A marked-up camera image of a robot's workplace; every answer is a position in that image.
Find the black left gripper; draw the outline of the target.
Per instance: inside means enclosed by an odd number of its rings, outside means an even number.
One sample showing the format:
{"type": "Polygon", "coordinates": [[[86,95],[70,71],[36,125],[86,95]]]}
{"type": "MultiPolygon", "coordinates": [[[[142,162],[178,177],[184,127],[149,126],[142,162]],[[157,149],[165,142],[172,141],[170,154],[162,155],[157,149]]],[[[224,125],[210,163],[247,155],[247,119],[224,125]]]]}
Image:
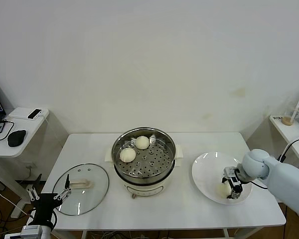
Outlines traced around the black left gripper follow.
{"type": "Polygon", "coordinates": [[[33,224],[40,226],[56,226],[57,215],[54,209],[61,206],[62,201],[71,194],[69,174],[67,174],[66,177],[64,190],[59,194],[41,193],[39,195],[36,189],[40,185],[41,176],[42,174],[39,174],[34,180],[34,183],[28,185],[26,188],[35,210],[33,224]]]}

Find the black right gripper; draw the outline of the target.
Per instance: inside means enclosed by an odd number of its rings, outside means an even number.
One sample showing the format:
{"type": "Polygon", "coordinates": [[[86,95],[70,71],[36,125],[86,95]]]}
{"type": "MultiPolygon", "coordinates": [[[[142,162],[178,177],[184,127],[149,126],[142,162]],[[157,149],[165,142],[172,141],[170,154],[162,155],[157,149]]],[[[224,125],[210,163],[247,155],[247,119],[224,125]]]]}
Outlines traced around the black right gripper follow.
{"type": "Polygon", "coordinates": [[[228,199],[238,199],[243,191],[242,184],[236,175],[236,169],[229,169],[229,179],[227,177],[222,178],[222,183],[231,183],[231,193],[227,196],[228,199]]]}

